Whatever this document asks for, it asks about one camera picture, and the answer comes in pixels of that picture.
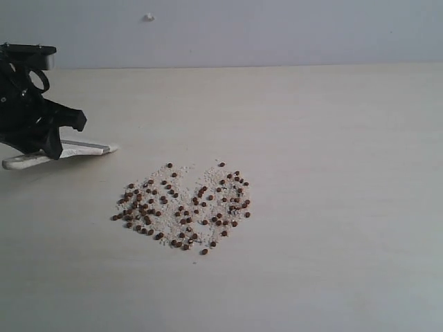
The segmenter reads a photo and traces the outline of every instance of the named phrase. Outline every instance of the wall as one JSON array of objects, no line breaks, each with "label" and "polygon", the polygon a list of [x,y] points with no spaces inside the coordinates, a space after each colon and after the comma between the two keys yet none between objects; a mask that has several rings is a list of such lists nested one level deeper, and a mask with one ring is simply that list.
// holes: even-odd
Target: wall
[{"label": "wall", "polygon": [[[443,60],[440,0],[3,0],[0,42],[62,68]],[[143,21],[151,12],[156,20]]]}]

